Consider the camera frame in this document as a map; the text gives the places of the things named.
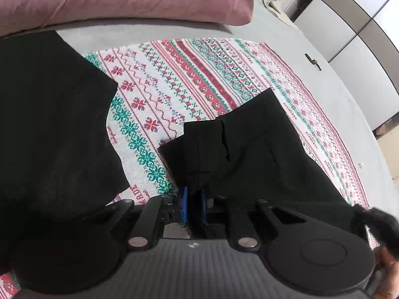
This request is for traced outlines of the person's left hand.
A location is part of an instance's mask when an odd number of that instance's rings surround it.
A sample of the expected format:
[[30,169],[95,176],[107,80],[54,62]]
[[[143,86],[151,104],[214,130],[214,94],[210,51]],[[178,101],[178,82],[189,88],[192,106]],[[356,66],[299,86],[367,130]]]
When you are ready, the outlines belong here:
[[399,294],[399,262],[391,252],[382,246],[377,249],[377,256],[386,270],[386,276],[373,294],[374,299],[395,299]]

